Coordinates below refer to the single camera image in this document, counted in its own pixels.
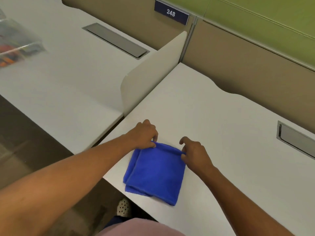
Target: shoe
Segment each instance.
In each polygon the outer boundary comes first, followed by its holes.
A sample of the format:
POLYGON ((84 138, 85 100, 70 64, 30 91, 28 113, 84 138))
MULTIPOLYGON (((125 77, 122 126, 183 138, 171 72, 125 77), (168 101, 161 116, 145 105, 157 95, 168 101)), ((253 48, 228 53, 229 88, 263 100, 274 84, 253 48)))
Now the shoe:
POLYGON ((131 218, 131 204, 129 200, 123 198, 117 206, 117 216, 131 218))

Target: microfiber cloth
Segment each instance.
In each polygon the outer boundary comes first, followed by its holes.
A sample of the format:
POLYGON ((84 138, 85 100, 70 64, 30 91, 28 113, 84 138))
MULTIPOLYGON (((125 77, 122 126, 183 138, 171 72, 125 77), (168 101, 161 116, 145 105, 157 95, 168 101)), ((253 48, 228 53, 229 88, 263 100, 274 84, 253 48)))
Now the microfiber cloth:
POLYGON ((162 143, 134 150, 124 176, 125 191, 155 196, 174 206, 184 177, 183 152, 162 143))

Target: left hand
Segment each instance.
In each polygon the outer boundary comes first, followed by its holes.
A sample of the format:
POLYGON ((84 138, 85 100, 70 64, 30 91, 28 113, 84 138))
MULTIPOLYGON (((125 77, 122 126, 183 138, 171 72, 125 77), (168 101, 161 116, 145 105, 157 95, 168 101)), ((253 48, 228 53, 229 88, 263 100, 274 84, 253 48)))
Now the left hand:
POLYGON ((133 143, 134 149, 145 149, 156 147, 158 132, 148 119, 138 123, 135 128, 126 133, 126 137, 133 143))

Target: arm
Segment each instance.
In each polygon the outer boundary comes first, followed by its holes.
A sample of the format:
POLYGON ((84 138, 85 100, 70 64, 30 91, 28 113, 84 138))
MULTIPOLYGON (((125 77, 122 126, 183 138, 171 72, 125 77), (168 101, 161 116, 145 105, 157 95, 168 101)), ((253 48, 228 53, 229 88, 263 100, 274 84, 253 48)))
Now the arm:
POLYGON ((107 143, 38 170, 0 191, 0 235, 42 235, 121 158, 155 147, 149 120, 107 143))
POLYGON ((183 137, 183 161, 207 185, 238 236, 293 236, 215 168, 204 146, 183 137))

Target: transparent plastic container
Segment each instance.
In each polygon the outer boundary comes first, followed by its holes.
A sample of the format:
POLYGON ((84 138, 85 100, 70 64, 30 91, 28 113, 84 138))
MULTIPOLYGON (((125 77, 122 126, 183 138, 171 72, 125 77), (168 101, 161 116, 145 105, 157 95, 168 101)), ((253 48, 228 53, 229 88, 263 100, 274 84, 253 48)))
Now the transparent plastic container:
POLYGON ((44 50, 41 39, 20 24, 0 20, 0 69, 44 50))
POLYGON ((4 12, 0 9, 0 20, 5 19, 5 14, 4 12))

